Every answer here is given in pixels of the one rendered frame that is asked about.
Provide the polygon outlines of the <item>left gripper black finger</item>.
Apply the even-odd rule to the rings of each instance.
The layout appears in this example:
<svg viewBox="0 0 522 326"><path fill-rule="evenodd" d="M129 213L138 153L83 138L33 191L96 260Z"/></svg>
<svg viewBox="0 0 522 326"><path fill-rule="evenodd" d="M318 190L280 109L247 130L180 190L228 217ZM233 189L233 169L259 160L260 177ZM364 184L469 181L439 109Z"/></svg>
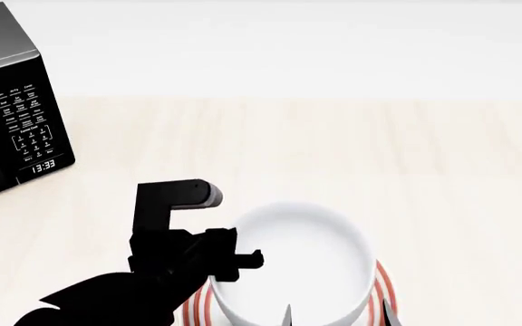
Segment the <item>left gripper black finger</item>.
<svg viewBox="0 0 522 326"><path fill-rule="evenodd" d="M236 267L238 269L258 269L264 265L265 259L260 249L252 254L236 254Z"/></svg>
<svg viewBox="0 0 522 326"><path fill-rule="evenodd" d="M237 230L214 228L206 230L208 274L217 282L236 282L239 270L236 259Z"/></svg>

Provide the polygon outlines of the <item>black microwave oven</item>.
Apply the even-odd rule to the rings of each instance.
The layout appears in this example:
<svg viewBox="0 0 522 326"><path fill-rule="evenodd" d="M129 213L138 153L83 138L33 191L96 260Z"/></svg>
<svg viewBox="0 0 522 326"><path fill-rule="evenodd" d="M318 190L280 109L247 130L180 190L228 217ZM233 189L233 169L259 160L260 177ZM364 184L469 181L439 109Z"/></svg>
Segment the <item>black microwave oven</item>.
<svg viewBox="0 0 522 326"><path fill-rule="evenodd" d="M0 2L0 192L74 162L43 58Z"/></svg>

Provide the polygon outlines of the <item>red striped white plate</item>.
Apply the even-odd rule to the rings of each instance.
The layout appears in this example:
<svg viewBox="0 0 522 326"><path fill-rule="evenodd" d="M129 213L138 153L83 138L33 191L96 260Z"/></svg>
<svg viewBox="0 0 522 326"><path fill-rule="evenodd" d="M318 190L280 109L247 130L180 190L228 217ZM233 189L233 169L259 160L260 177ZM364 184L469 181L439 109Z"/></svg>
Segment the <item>red striped white plate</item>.
<svg viewBox="0 0 522 326"><path fill-rule="evenodd" d="M390 304L398 314L396 293L391 279L380 262L377 262L376 279L364 312L352 326L385 326L383 303ZM175 312L172 326L232 326L223 314L215 295L206 282Z"/></svg>

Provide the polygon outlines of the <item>white bowl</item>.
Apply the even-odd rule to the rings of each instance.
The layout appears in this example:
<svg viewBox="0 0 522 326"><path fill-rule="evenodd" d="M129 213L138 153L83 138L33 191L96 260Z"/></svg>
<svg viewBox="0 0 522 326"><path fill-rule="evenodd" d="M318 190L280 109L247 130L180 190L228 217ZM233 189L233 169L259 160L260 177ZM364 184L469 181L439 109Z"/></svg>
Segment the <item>white bowl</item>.
<svg viewBox="0 0 522 326"><path fill-rule="evenodd" d="M347 217L310 203L272 203L243 214L238 254L260 249L261 268L237 282L211 279L219 308L232 326L281 326L288 304L293 326L352 326L364 312L376 259Z"/></svg>

